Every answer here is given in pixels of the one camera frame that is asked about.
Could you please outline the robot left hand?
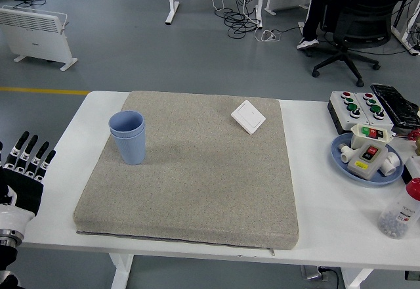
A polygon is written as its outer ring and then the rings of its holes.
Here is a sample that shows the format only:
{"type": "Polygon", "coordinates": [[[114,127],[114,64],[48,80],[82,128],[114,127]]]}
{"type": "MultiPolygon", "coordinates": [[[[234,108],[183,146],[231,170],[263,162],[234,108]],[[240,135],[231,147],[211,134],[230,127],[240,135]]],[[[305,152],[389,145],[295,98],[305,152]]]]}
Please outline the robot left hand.
{"type": "Polygon", "coordinates": [[[38,136],[23,132],[1,164],[1,236],[22,238],[26,225],[37,215],[43,179],[56,151],[44,142],[33,154],[38,136]]]}

